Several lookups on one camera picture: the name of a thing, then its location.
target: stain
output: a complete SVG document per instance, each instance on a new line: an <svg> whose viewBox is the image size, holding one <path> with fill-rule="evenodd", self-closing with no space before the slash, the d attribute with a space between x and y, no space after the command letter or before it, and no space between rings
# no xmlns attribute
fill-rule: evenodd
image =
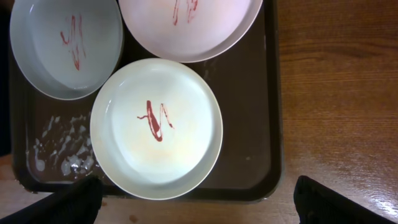
<svg viewBox="0 0 398 224"><path fill-rule="evenodd" d="M129 219L133 223L137 223L138 222L138 218L135 215L130 215Z"/></svg>
<svg viewBox="0 0 398 224"><path fill-rule="evenodd" d="M80 70L80 57L79 57L79 44L81 45L81 49L83 50L83 55L86 57L86 50L84 48L84 43L83 43L83 29L81 26L82 23L82 16L79 15L78 17L78 29L79 29L79 34L78 36L80 37L80 41L76 40L76 17L72 15L72 22L70 24L70 30L68 32L68 39L65 38L64 33L61 31L60 36L62 39L62 44L69 46L69 52L72 51L72 60L73 63L75 64L76 69L79 71Z"/></svg>
<svg viewBox="0 0 398 224"><path fill-rule="evenodd" d="M147 100L147 115L145 116L138 116L138 119L144 119L147 118L148 119L148 123L149 123L149 128L150 131L152 132L152 135L155 137L155 139L158 142L161 142L163 140L163 133L162 133L162 115L165 115L166 120L169 124L169 126L174 129L172 123L169 121L169 114L167 112L166 107L162 104L160 104L160 115L159 115L159 123L156 120L156 117L154 116L154 113L152 111L152 103L150 102L150 100Z"/></svg>
<svg viewBox="0 0 398 224"><path fill-rule="evenodd" d="M199 0L187 0L187 22L191 23L192 19L196 16ZM173 13L173 25L178 23L178 11L180 9L180 0L175 0L174 13Z"/></svg>

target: wooden table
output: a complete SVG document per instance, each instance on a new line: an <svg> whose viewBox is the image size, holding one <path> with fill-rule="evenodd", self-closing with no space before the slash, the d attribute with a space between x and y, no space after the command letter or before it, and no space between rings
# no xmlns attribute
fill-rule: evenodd
<svg viewBox="0 0 398 224"><path fill-rule="evenodd" d="M280 0L285 174L254 205L104 199L97 223L299 223L308 175L398 222L398 1ZM0 217L43 198L0 159Z"/></svg>

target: white plate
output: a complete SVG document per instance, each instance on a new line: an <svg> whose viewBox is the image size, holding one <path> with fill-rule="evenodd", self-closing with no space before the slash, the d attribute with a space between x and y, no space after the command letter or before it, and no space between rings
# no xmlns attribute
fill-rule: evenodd
<svg viewBox="0 0 398 224"><path fill-rule="evenodd" d="M232 47L250 28L262 0L119 0L134 38L154 55L198 62Z"/></svg>
<svg viewBox="0 0 398 224"><path fill-rule="evenodd" d="M137 197L165 200L194 189L221 149L220 108L190 68L153 58L117 71L95 100L91 142L106 175Z"/></svg>
<svg viewBox="0 0 398 224"><path fill-rule="evenodd" d="M115 0L16 0L10 36L18 66L34 87L75 100L112 74L123 24Z"/></svg>

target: black object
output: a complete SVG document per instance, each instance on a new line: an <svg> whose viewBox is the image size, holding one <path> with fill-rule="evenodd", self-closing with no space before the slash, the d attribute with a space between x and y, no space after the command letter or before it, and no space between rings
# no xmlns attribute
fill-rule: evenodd
<svg viewBox="0 0 398 224"><path fill-rule="evenodd" d="M218 161L209 176L196 189L178 199L259 202L270 196L279 183L283 144L276 1L264 0L252 27L227 52L206 62L187 64L205 79L218 100L223 115L224 139ZM134 40L126 28L124 40L118 68L154 57ZM41 138L42 127L48 125L51 116L61 116L61 125L63 120L67 120L64 118L88 114L96 93L76 101L46 97L27 82L12 57L11 61L14 173L27 190L56 192L68 185L66 181L73 182L74 176L63 176L59 169L48 169L47 164L52 164L49 161L46 169L38 172L32 150L35 138ZM46 141L54 140L51 132L45 138ZM50 160L54 150L59 151L59 148L39 152L39 158ZM66 156L65 152L58 161L63 161L63 156ZM104 176L103 172L97 171L102 172L98 168L93 174ZM134 198L106 177L102 181L105 195Z"/></svg>
<svg viewBox="0 0 398 224"><path fill-rule="evenodd" d="M306 176L298 178L294 204L301 224L394 224Z"/></svg>
<svg viewBox="0 0 398 224"><path fill-rule="evenodd" d="M0 220L0 224L92 224L102 203L102 183L88 176Z"/></svg>
<svg viewBox="0 0 398 224"><path fill-rule="evenodd" d="M11 152L9 90L8 90L8 30L10 13L0 7L0 156Z"/></svg>

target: plate rim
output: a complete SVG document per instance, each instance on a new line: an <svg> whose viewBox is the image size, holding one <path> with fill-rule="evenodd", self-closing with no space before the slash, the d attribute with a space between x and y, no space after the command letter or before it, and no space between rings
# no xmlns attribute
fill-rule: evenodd
<svg viewBox="0 0 398 224"><path fill-rule="evenodd" d="M93 128L93 122L94 122L93 117L96 116L96 113L100 113L99 110L97 110L96 108L99 107L99 105L101 104L101 102L100 102L100 100L101 100L101 98L102 98L101 92L103 93L103 89L107 88L107 84L110 85L110 82L109 82L109 81L118 79L118 72L119 72L120 70L127 69L127 67L130 67L130 66L137 66L137 65L139 65L140 63L152 63L152 62L153 62L153 63L159 63L159 62L160 62L162 65L168 64L167 66L171 65L171 66L175 66L175 67L180 67L180 68L189 69L190 71L192 71L192 76L193 76L193 77L196 77L196 79L198 80L198 82L202 82L202 84L204 84L205 88L208 88L208 90L209 90L209 91L208 91L208 93L209 93L208 96L210 97L209 100L211 100L211 101L213 101L213 102L215 103L215 105L216 105L216 108L215 108L216 111L214 111L214 112L215 112L215 115L217 115L217 117L220 118L220 133L219 133L219 134L220 134L220 136L221 136L221 139L220 139L220 144L219 144L219 145L216 147L216 149L215 149L215 150L216 150L216 156L214 157L213 161L211 161L211 167L205 172L205 174L203 175L203 177L201 177L201 180L198 181L197 183L195 183L195 184L193 185L193 187L191 187L190 189L188 189L188 190L186 190L186 191L180 192L179 194L173 195L173 196L171 196L171 197L159 197L159 198L156 198L156 197L148 197L148 196L142 196L142 195L134 194L134 193L130 192L129 190L126 190L124 187L120 186L118 183L116 183L116 182L108 175L108 173L106 172L106 170L105 170L105 169L103 168L103 166L101 165L100 159L98 159L98 153L96 152L96 149L95 149L95 144L97 144L97 143L96 143L96 141L95 141L94 138L93 138L93 135L100 136L100 131L99 131L99 130L97 130L97 129L92 129L92 128ZM92 109L91 109L91 117L90 117L91 145L93 146L93 152L94 152L94 155L95 155L95 157L96 157L96 160L97 160L99 166L102 168L103 172L104 172L104 173L106 174L106 176L111 180L111 182L112 182L113 184L115 184L117 187L119 187L121 190L123 190L123 191L125 191L126 193L131 194L131 195L133 195L133 196L136 196L136 197L139 197L139 198L143 198L143 199L148 199L148 200L169 200L169 199L177 198L177 197L180 197L180 196L182 196L182 195L185 195L185 194L189 193L190 191L192 191L193 189L195 189L196 187L198 187L198 185L200 185L200 184L208 177L208 175L210 174L210 172L213 170L213 168L214 168L214 166L215 166L215 164L216 164L216 162L217 162L217 160L218 160L218 158L219 158L219 156L220 156L221 148L222 148L222 145L223 145L223 135L224 135L224 127L223 127L223 117L222 117L222 114L221 114L221 109L220 109L220 106L219 106L218 101L217 101L217 99L216 99L216 96L214 95L213 91L211 90L211 88L209 87L209 85L206 83L206 81L204 81L204 79L202 79L202 77L201 77L199 74L197 74L197 72L195 72L195 71L192 70L191 68L187 67L186 65L183 65L183 64L181 64L181 63L174 62L174 61L171 61L171 60L163 59L163 58L147 58L147 59L142 59L142 60L138 60L138 61L135 61L135 62L131 62L131 63L125 65L124 67L120 68L120 69L119 69L115 74L113 74L113 75L108 79L108 81L101 87L101 89L100 89L100 91L99 91L99 93L98 93L98 95L97 95L97 97L96 97L96 99L95 99L95 101L94 101L93 107L92 107Z"/></svg>

